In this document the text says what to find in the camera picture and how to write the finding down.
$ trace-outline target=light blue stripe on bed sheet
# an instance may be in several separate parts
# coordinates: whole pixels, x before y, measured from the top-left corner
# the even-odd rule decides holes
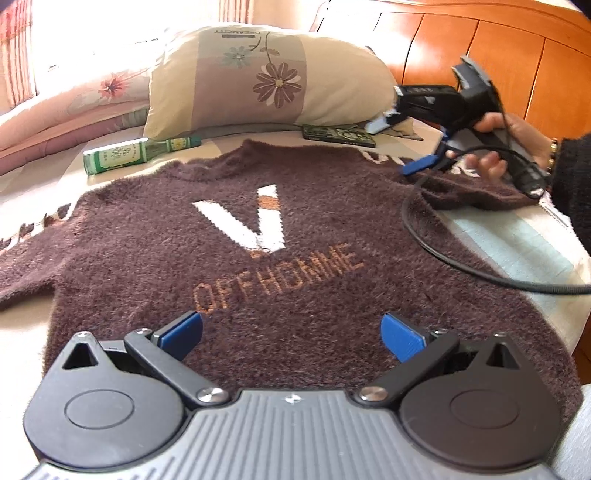
[[[450,220],[449,226],[460,240],[466,242],[467,235],[467,246],[474,250],[470,244],[475,244],[479,256],[505,275],[542,283],[569,283],[573,264],[514,212],[485,212],[466,207],[440,213]],[[555,311],[559,297],[527,295],[545,317]]]

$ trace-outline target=gray gripper base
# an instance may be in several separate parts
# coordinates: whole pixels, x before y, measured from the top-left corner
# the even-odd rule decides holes
[[[167,450],[105,473],[42,463],[27,480],[556,480],[544,466],[502,475],[455,470],[419,452],[387,410],[343,391],[245,390],[204,408]]]

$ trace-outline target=gold bracelet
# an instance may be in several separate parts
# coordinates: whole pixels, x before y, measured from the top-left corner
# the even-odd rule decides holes
[[[556,160],[558,159],[558,155],[560,154],[560,143],[558,138],[553,138],[552,143],[550,144],[550,158],[548,159],[548,166],[546,167],[546,173],[548,175],[552,175],[552,171],[554,170],[554,165]]]

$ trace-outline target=wooden headboard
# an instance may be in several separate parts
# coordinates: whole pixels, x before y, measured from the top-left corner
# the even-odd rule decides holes
[[[331,0],[313,31],[369,46],[399,83],[457,86],[468,54],[508,112],[549,137],[591,131],[591,22],[535,0]]]

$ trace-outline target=white letter v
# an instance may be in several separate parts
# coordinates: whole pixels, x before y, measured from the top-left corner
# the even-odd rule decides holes
[[[258,194],[259,233],[253,232],[219,203],[211,200],[193,202],[207,219],[238,245],[256,258],[261,253],[271,253],[285,248],[281,211],[277,200],[277,186],[268,185],[256,191]]]

